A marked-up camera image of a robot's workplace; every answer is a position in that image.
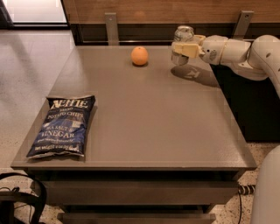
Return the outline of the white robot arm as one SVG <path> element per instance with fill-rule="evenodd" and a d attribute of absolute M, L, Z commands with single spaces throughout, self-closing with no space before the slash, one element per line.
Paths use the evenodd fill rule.
<path fill-rule="evenodd" d="M 192 35 L 176 38 L 171 50 L 176 65 L 200 58 L 211 65 L 229 67 L 235 74 L 253 81 L 270 79 L 280 96 L 280 39 L 274 36 L 262 35 L 247 42 L 217 35 Z M 250 224 L 280 224 L 280 146 L 262 161 Z"/>

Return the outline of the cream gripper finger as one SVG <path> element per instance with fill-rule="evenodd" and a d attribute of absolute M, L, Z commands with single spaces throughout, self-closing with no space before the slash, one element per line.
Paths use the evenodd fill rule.
<path fill-rule="evenodd" d="M 202 45 L 202 43 L 205 39 L 206 39 L 206 37 L 204 35 L 194 35 L 193 36 L 193 40 L 200 46 Z"/>
<path fill-rule="evenodd" d="M 195 43 L 173 42 L 171 48 L 175 53 L 189 58 L 197 58 L 205 54 L 201 46 Z"/>

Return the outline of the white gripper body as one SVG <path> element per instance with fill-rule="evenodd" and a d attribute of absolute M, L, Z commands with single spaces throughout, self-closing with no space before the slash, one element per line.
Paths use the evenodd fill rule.
<path fill-rule="evenodd" d="M 221 55 L 225 48 L 228 38 L 213 35 L 205 38 L 202 43 L 203 55 L 201 59 L 211 65 L 219 65 L 221 61 Z"/>

